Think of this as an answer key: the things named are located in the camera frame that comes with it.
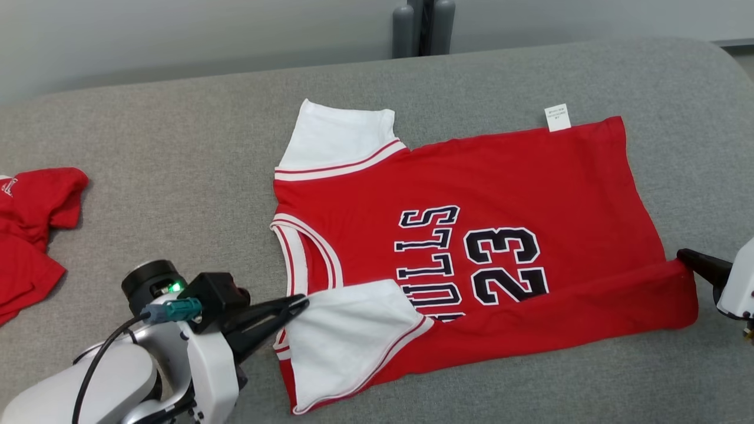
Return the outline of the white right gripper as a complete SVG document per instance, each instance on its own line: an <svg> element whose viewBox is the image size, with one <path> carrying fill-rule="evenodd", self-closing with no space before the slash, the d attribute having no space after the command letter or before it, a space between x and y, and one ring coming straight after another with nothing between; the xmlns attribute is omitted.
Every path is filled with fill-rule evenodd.
<svg viewBox="0 0 754 424"><path fill-rule="evenodd" d="M753 318L753 239L738 250L733 263L689 248L676 257L713 287L722 290L718 311L740 320Z"/></svg>

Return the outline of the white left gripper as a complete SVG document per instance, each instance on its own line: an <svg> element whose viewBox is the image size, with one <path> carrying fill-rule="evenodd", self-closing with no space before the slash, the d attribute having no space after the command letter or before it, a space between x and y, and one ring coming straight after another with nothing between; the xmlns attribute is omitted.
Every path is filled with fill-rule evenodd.
<svg viewBox="0 0 754 424"><path fill-rule="evenodd" d="M197 423L227 421L239 395L235 362L247 360L308 306L307 295L296 294L242 309L224 322L224 335L232 338L232 349L218 331L197 334L187 327Z"/></svg>

